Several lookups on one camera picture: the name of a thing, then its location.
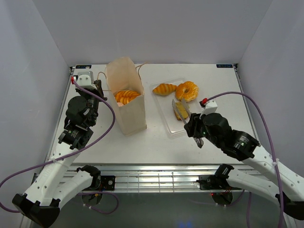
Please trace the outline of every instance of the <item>brown paper bag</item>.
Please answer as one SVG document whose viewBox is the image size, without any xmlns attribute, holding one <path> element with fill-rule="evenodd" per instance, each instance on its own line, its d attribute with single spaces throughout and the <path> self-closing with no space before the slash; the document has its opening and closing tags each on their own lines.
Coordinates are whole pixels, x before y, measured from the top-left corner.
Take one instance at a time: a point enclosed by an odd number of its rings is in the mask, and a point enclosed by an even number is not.
<svg viewBox="0 0 304 228">
<path fill-rule="evenodd" d="M 144 108 L 144 90 L 139 73 L 129 57 L 122 57 L 106 65 L 106 82 L 109 100 L 122 132 L 129 136 L 147 128 Z M 119 107 L 114 95 L 121 90 L 134 90 L 140 94 L 131 102 Z"/>
</svg>

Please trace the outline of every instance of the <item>robotic arm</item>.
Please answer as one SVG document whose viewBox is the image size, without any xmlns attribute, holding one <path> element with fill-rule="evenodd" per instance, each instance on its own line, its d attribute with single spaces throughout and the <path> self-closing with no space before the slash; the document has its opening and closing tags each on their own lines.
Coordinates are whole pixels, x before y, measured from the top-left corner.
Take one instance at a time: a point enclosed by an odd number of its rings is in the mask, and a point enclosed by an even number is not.
<svg viewBox="0 0 304 228">
<path fill-rule="evenodd" d="M 77 81 L 80 87 L 107 100 L 102 91 L 101 80 L 94 81 L 93 72 L 79 72 L 77 76 L 72 77 L 72 83 L 73 81 Z M 43 168 L 24 194 L 16 194 L 12 200 L 23 215 L 42 227 L 51 226 L 61 208 L 80 191 L 86 188 L 96 190 L 100 185 L 100 171 L 96 167 L 86 165 L 78 168 L 77 175 L 71 180 L 59 186 L 68 167 L 79 153 L 66 158 L 65 156 L 86 146 L 93 134 L 90 127 L 96 124 L 98 117 L 100 101 L 77 88 L 76 91 L 80 96 L 73 97 L 68 103 L 64 130 L 50 157 L 53 163 Z"/>
<path fill-rule="evenodd" d="M 226 118 L 215 113 L 214 101 L 201 102 L 204 111 L 201 114 L 190 114 L 190 120 L 184 125 L 189 137 L 195 139 L 208 139 L 216 147 L 220 148 L 229 157 L 235 158 L 247 164 L 268 180 L 253 177 L 234 169 L 230 165 L 222 164 L 214 176 L 207 180 L 199 180 L 200 187 L 215 189 L 226 187 L 238 187 L 249 190 L 265 197 L 277 205 L 284 204 L 284 212 L 298 220 L 304 220 L 304 178 L 297 175 L 281 162 L 273 163 L 272 156 L 260 143 L 246 132 L 232 130 Z M 280 202 L 279 189 L 275 166 L 280 171 L 283 185 L 283 199 Z"/>
</svg>

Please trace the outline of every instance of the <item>clear plastic tray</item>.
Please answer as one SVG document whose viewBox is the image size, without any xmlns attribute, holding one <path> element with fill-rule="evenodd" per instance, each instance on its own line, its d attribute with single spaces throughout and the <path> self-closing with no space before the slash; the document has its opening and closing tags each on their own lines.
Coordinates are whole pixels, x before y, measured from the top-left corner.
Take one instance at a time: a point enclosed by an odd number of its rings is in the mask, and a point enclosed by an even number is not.
<svg viewBox="0 0 304 228">
<path fill-rule="evenodd" d="M 181 77 L 168 81 L 158 82 L 150 85 L 150 91 L 152 93 L 152 90 L 161 83 L 174 84 L 178 86 L 179 84 L 184 83 L 186 81 L 187 80 L 185 78 Z M 183 122 L 176 119 L 174 115 L 174 110 L 172 108 L 172 99 L 174 99 L 175 102 L 178 102 L 175 97 L 175 93 L 171 93 L 168 96 L 159 96 L 156 94 L 153 94 L 152 96 L 156 102 L 156 106 L 162 117 L 163 123 L 166 129 L 168 130 L 168 136 L 170 138 L 176 138 L 186 134 Z M 199 113 L 201 111 L 201 107 L 197 99 L 194 99 L 193 101 L 189 102 L 188 105 L 192 113 Z"/>
</svg>

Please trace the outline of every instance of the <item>orange croissant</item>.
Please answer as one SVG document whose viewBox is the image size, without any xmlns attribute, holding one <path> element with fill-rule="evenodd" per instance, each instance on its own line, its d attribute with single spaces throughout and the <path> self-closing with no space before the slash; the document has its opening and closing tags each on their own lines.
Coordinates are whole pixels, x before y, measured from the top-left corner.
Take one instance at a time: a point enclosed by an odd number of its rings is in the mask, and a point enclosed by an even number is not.
<svg viewBox="0 0 304 228">
<path fill-rule="evenodd" d="M 162 83 L 153 89 L 153 92 L 157 95 L 167 96 L 170 93 L 174 92 L 176 90 L 176 87 L 176 85 Z"/>
<path fill-rule="evenodd" d="M 132 91 L 132 90 L 125 90 L 125 91 L 119 91 L 116 95 L 115 95 L 115 100 L 117 102 L 120 102 L 122 104 L 127 104 L 130 101 L 132 101 L 133 99 L 135 99 L 137 96 L 139 96 L 140 94 L 136 91 Z"/>
</svg>

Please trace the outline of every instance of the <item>white table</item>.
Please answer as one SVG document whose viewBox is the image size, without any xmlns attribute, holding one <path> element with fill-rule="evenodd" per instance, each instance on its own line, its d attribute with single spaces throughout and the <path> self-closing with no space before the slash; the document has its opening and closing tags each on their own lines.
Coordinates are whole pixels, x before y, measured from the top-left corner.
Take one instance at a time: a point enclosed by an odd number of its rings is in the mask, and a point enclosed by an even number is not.
<svg viewBox="0 0 304 228">
<path fill-rule="evenodd" d="M 96 79 L 99 71 L 105 71 L 105 65 L 92 65 Z M 147 130 L 125 137 L 118 124 L 99 143 L 82 152 L 75 160 L 77 164 L 240 164 L 237 160 L 225 155 L 207 140 L 202 149 L 198 148 L 194 140 L 186 135 L 170 139 L 163 125 L 156 107 L 153 94 L 149 89 L 166 79 L 184 77 L 193 81 L 200 88 L 198 99 L 210 97 L 226 91 L 239 91 L 240 87 L 233 68 L 217 68 L 216 65 L 205 64 L 146 64 L 140 70 L 142 84 L 145 89 L 145 109 Z M 107 89 L 105 78 L 101 75 L 102 87 Z M 54 144 L 63 131 L 65 112 L 68 101 L 78 95 L 75 87 L 70 84 L 66 96 L 63 112 L 56 132 Z M 242 96 L 227 95 L 216 99 L 217 112 L 227 118 L 233 129 L 253 134 L 251 122 Z M 94 134 L 92 142 L 109 127 L 112 115 L 104 105 L 99 105 L 99 117 L 96 126 L 92 128 Z"/>
</svg>

